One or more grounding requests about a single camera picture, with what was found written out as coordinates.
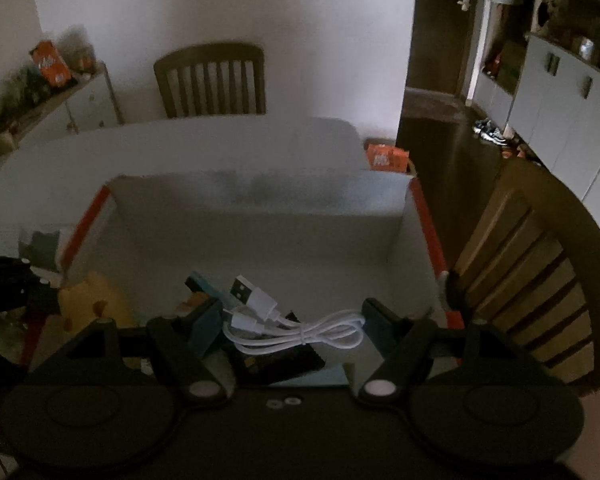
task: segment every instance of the silver screw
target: silver screw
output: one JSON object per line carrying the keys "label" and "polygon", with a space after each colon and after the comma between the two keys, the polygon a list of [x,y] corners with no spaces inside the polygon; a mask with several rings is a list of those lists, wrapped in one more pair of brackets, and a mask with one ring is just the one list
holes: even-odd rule
{"label": "silver screw", "polygon": [[388,397],[397,391],[398,387],[391,381],[376,379],[365,384],[365,391],[374,397]]}
{"label": "silver screw", "polygon": [[287,397],[285,399],[285,404],[287,406],[299,406],[302,404],[302,399],[300,397]]}
{"label": "silver screw", "polygon": [[220,384],[213,381],[196,381],[189,387],[189,393],[191,395],[205,399],[215,397],[220,391]]}
{"label": "silver screw", "polygon": [[267,408],[270,410],[281,410],[285,407],[285,403],[278,399],[269,399],[267,401]]}

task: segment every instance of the black circular disc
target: black circular disc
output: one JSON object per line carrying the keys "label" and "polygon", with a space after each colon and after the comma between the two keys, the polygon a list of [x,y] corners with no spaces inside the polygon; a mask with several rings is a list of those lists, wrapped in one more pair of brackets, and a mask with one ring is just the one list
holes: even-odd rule
{"label": "black circular disc", "polygon": [[111,468],[147,453],[168,431],[174,404],[158,384],[17,386],[1,421],[14,449],[60,470]]}
{"label": "black circular disc", "polygon": [[554,463],[575,444],[584,414],[561,384],[445,384],[415,389],[409,419],[438,452],[471,467],[533,468]]}

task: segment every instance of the chair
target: chair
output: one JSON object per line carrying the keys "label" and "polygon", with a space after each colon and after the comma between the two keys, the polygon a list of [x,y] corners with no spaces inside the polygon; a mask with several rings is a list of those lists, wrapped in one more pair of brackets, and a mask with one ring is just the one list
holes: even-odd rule
{"label": "chair", "polygon": [[600,229],[547,170],[507,161],[447,297],[465,319],[506,332],[579,394],[600,389]]}
{"label": "chair", "polygon": [[[226,71],[222,64],[228,65]],[[248,63],[253,65],[253,90],[255,110],[250,108],[248,81]],[[236,64],[239,63],[239,77]],[[187,77],[189,72],[192,96],[192,109],[189,107],[187,96]],[[264,114],[266,111],[264,91],[264,54],[257,46],[245,43],[211,43],[190,46],[171,52],[159,59],[154,64],[155,77],[164,103],[167,116],[178,116],[174,95],[171,91],[169,74],[177,73],[178,94],[182,114],[190,115],[222,115],[222,114]],[[225,93],[225,83],[228,83],[228,104]],[[237,88],[240,88],[240,101],[238,106]]]}

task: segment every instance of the white usb cable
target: white usb cable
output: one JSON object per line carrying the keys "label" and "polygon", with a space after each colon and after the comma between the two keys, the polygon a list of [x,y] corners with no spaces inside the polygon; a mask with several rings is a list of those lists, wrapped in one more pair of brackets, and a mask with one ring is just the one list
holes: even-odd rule
{"label": "white usb cable", "polygon": [[[276,309],[276,301],[242,276],[236,278],[231,294],[259,318],[254,319],[242,312],[243,309],[236,309],[231,312],[231,325],[226,322],[222,327],[226,338],[245,354],[273,354],[312,343],[346,350],[360,345],[364,339],[365,318],[355,310],[341,310],[313,323],[298,323],[285,319]],[[267,337],[242,338],[233,334],[231,328]]]}

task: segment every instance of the orange object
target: orange object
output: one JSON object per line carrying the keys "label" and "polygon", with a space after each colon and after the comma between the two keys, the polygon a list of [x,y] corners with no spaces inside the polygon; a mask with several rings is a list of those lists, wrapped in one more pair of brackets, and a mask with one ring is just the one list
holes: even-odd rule
{"label": "orange object", "polygon": [[370,144],[366,149],[366,158],[371,169],[376,171],[406,173],[409,168],[409,152],[395,146]]}
{"label": "orange object", "polygon": [[31,58],[44,78],[54,88],[62,88],[71,81],[71,71],[51,41],[40,41],[31,51]]}

